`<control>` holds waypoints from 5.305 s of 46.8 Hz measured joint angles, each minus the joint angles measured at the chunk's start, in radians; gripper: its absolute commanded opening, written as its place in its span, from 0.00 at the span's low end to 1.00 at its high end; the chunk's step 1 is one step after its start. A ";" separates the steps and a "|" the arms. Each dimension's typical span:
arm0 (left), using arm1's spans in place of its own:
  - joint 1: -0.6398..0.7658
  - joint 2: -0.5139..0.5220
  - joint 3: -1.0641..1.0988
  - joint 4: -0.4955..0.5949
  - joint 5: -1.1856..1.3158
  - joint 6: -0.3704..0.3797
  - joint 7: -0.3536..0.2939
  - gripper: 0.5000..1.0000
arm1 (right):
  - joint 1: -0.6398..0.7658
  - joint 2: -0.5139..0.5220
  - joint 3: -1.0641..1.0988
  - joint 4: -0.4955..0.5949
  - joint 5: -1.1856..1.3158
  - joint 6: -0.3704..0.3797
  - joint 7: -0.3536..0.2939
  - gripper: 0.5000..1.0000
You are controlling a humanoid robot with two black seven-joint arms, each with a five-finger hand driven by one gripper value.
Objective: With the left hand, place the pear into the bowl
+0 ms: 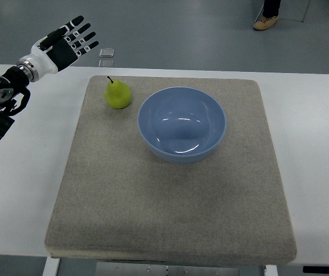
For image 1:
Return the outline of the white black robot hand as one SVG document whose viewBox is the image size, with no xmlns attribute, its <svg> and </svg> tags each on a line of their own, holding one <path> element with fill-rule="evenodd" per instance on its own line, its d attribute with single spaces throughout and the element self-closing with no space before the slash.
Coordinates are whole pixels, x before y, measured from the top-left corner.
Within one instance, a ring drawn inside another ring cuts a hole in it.
<svg viewBox="0 0 329 276">
<path fill-rule="evenodd" d="M 63 26 L 64 28 L 59 28 L 37 41 L 32 46 L 30 54 L 20 58 L 18 68 L 24 72 L 29 81 L 36 82 L 46 74 L 55 74 L 62 71 L 76 62 L 78 56 L 85 55 L 99 45 L 98 41 L 94 41 L 81 47 L 96 35 L 95 32 L 91 32 L 84 37 L 80 36 L 90 28 L 90 23 L 71 32 L 83 20 L 83 16 L 77 16 L 70 20 Z M 74 50 L 74 48 L 79 47 L 81 48 L 77 51 Z"/>
</svg>

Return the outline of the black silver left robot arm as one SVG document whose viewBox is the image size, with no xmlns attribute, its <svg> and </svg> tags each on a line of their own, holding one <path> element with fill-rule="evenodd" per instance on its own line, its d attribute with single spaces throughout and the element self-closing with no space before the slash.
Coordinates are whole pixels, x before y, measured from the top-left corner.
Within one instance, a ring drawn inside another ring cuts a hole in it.
<svg viewBox="0 0 329 276">
<path fill-rule="evenodd" d="M 66 69 L 99 44 L 92 40 L 96 33 L 88 31 L 91 25 L 83 20 L 77 16 L 41 38 L 30 54 L 0 75 L 0 140 L 14 123 L 13 116 L 26 108 L 30 83 Z"/>
</svg>

